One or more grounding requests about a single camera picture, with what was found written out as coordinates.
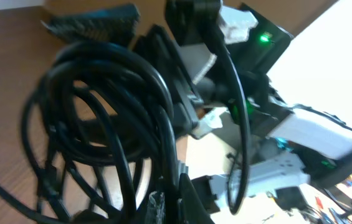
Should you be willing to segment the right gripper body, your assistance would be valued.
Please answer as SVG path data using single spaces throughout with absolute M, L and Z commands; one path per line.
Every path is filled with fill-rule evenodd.
M 138 38 L 133 49 L 146 59 L 162 76 L 173 102 L 172 126 L 176 137 L 204 137 L 214 130 L 209 115 L 199 118 L 197 110 L 208 109 L 209 95 L 215 90 L 212 81 L 196 86 L 183 62 L 175 41 L 164 27 L 153 25 L 146 35 Z

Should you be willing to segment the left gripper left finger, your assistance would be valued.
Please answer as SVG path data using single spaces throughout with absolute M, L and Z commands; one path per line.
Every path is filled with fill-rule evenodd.
M 147 193 L 145 202 L 144 224 L 166 223 L 166 194 L 164 190 Z

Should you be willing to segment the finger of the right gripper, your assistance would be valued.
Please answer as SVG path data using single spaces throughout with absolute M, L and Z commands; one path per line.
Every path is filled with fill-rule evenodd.
M 54 16 L 42 25 L 49 33 L 69 44 L 94 40 L 126 47 L 134 38 L 139 21 L 138 8 L 127 3 L 92 12 Z

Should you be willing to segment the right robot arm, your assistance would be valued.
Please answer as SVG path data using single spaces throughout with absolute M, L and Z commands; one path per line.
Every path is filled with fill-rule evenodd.
M 200 138 L 196 110 L 225 106 L 239 128 L 231 167 L 217 179 L 236 214 L 244 197 L 291 189 L 302 177 L 322 191 L 352 173 L 352 129 L 336 116 L 288 106 L 267 71 L 289 33 L 249 6 L 167 1 L 167 28 L 153 25 L 128 46 L 140 18 L 134 4 L 53 17 L 48 31 L 68 43 L 40 81 L 37 100 L 50 150 L 66 164 L 114 166 L 125 209 L 137 211 L 128 162 L 153 161 L 150 189 L 181 200 L 176 140 Z

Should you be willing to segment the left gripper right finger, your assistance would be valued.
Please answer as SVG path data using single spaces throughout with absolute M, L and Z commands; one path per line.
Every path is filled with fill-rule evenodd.
M 206 212 L 189 176 L 182 173 L 179 177 L 180 223 L 185 224 L 214 224 Z

